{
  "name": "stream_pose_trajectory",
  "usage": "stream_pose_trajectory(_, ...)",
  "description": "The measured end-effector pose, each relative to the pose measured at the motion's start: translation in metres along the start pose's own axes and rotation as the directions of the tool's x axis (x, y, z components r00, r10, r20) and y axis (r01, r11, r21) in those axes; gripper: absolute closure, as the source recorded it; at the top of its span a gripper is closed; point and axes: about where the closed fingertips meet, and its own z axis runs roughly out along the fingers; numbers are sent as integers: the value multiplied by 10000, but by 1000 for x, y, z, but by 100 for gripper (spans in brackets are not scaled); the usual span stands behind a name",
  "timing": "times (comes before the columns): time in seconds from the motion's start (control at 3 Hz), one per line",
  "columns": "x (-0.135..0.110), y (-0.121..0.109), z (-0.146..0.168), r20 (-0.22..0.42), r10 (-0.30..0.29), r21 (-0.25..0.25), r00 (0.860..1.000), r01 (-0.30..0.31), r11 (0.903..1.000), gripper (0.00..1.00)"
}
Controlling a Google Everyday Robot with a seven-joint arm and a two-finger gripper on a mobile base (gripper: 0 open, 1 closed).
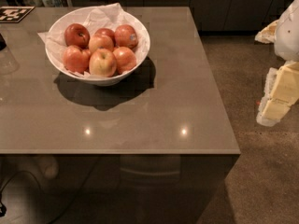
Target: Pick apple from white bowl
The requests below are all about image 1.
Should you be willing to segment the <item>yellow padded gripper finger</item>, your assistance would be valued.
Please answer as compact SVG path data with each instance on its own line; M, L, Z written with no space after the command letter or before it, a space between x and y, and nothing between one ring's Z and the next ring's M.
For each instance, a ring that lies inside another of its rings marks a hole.
M287 61L270 68L256 121L267 127L279 123L299 100L299 62Z

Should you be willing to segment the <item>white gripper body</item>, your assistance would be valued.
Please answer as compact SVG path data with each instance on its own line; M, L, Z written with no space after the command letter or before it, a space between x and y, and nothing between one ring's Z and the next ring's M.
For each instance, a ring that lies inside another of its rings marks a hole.
M299 0L293 0L278 19L274 49L286 61L299 61Z

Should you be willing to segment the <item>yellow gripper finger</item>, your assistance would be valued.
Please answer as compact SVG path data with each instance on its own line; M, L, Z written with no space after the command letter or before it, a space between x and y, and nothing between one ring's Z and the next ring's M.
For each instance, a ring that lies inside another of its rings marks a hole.
M263 44L274 43L277 25L278 21L271 22L255 36L255 40Z

